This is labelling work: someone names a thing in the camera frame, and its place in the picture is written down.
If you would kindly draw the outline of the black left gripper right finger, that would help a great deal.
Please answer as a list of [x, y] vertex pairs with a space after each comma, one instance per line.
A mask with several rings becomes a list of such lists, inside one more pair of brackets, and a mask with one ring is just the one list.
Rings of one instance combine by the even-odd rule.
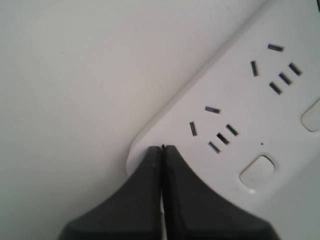
[[276, 240], [272, 225], [207, 186], [174, 145], [163, 146], [161, 185], [169, 240]]

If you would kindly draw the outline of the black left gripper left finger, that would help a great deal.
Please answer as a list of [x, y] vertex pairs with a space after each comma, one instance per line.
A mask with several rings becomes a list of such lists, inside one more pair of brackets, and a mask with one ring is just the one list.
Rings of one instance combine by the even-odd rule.
[[60, 240], [160, 240], [162, 149], [151, 146], [107, 200], [65, 225]]

